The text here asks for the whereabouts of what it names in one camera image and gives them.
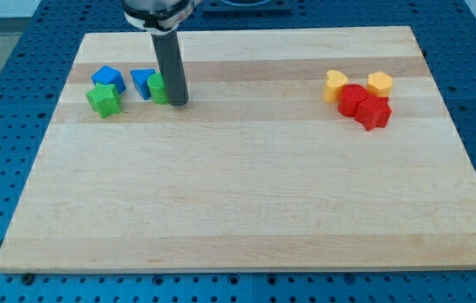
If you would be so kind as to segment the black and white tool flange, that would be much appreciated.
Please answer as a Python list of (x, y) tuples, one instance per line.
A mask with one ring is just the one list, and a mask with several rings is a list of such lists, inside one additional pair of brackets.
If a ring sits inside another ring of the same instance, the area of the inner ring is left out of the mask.
[(126, 21), (148, 33), (176, 30), (202, 0), (121, 0)]

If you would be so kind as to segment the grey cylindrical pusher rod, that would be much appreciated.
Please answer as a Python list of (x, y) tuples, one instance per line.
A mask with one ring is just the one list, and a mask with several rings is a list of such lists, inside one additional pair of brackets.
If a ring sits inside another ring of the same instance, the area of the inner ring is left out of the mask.
[(177, 31), (173, 30), (165, 35), (152, 35), (152, 44), (168, 102), (173, 106), (186, 105), (189, 101), (189, 93)]

